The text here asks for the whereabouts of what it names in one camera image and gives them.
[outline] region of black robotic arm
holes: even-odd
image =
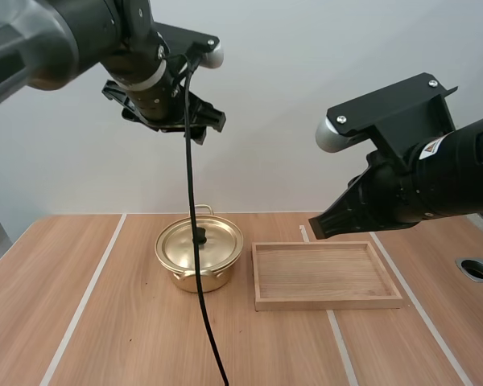
[[[410,228],[423,220],[483,211],[483,119],[455,130],[446,90],[420,74],[330,108],[316,133],[337,152],[366,139],[369,166],[322,215],[317,239]]]
[[[103,93],[125,119],[184,132],[183,69],[222,61],[217,37],[156,23],[149,0],[0,0],[0,103],[25,85],[61,88],[101,63],[114,79]],[[225,123],[193,94],[190,118],[198,143]]]

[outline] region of round hole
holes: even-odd
[[[475,260],[463,260],[461,268],[465,270],[470,276],[476,279],[483,279],[483,264]]]

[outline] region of tray rim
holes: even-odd
[[[297,246],[324,246],[324,247],[329,247],[329,246],[350,246],[350,245],[362,245],[363,248],[367,248],[369,250],[369,257],[370,260],[372,261],[374,267],[376,268],[376,271],[379,275],[379,277],[382,279],[383,284],[390,290],[391,295],[386,295],[386,296],[348,296],[343,299],[335,299],[333,297],[318,297],[315,299],[312,298],[261,298],[261,292],[260,292],[260,285],[259,285],[259,271],[258,271],[258,254],[257,254],[257,248],[258,246],[292,246],[292,245],[297,245]],[[303,303],[318,303],[319,306],[322,304],[330,304],[334,303],[335,305],[337,303],[342,303],[342,302],[365,302],[365,301],[383,301],[384,304],[391,304],[392,306],[390,307],[382,307],[382,308],[400,308],[403,305],[403,296],[399,292],[397,286],[394,283],[394,280],[392,279],[391,274],[386,270],[384,264],[382,263],[381,258],[379,257],[378,253],[376,252],[376,249],[372,245],[371,242],[369,241],[336,241],[336,242],[253,242],[252,243],[252,266],[253,266],[253,271],[254,271],[254,291],[255,291],[255,299],[254,299],[254,304],[256,311],[258,310],[273,310],[270,305],[275,304],[275,303],[282,303],[284,305],[288,305],[293,307],[293,305],[297,304],[303,304]]]

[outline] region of wooden tray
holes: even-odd
[[[253,243],[256,311],[400,308],[368,242]]]

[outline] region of metal pot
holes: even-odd
[[[242,231],[226,219],[216,217],[209,205],[196,205],[209,210],[208,215],[197,213],[198,228],[205,230],[200,245],[200,276],[202,289],[210,292],[219,289],[233,274],[233,264],[243,248]],[[195,263],[190,218],[176,221],[166,228],[155,242],[155,254],[170,271],[170,278],[182,290],[196,292]]]

